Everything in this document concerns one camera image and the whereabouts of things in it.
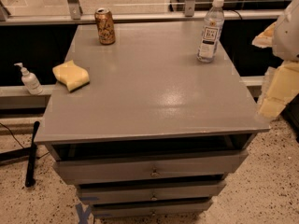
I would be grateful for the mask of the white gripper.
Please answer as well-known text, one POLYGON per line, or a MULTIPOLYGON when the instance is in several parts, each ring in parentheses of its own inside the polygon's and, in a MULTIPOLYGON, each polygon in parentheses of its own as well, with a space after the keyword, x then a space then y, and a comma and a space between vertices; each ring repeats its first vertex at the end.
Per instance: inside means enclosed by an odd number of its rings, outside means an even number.
POLYGON ((273 54, 284 60, 278 68, 267 69, 258 99, 258 114, 275 119, 299 94, 299 0, 292 0, 277 23, 255 36, 252 45, 272 47, 273 54))

